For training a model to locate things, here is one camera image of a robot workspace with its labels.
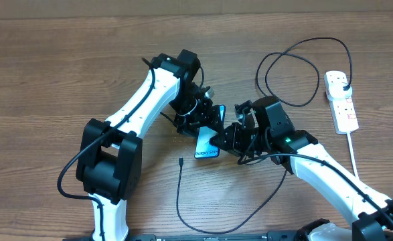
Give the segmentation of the blue Samsung Galaxy phone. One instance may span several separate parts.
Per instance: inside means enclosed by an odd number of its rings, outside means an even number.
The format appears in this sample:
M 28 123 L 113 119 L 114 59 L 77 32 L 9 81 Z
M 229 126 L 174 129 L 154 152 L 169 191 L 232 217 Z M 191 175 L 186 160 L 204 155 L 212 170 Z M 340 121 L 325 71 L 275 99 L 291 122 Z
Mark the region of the blue Samsung Galaxy phone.
M 216 158 L 220 154 L 220 149 L 210 144 L 210 139 L 218 133 L 209 127 L 201 127 L 195 147 L 194 157 L 196 159 Z

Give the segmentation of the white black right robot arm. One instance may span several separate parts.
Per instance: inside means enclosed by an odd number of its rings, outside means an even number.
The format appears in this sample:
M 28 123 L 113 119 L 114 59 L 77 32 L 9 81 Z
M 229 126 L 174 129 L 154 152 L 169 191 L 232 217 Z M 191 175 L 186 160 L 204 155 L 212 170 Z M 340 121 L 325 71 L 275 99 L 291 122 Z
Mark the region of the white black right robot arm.
M 239 158 L 238 164 L 271 159 L 316 189 L 346 220 L 340 228 L 319 219 L 297 230 L 294 240 L 393 240 L 393 199 L 341 166 L 307 131 L 294 128 L 273 96 L 235 107 L 238 122 L 217 125 L 210 143 Z

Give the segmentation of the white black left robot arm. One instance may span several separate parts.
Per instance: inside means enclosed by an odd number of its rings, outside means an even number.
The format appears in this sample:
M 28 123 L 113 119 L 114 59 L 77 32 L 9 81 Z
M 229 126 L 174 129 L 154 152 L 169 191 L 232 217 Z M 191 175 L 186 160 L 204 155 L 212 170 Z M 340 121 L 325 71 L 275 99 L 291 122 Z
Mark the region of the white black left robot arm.
M 146 64 L 147 77 L 127 103 L 104 121 L 91 119 L 83 130 L 76 179 L 94 208 L 89 240 L 127 239 L 127 200 L 141 177 L 143 138 L 167 105 L 176 112 L 178 133 L 196 137 L 202 127 L 223 129 L 210 88 L 193 81 L 202 68 L 197 54 L 159 54 Z

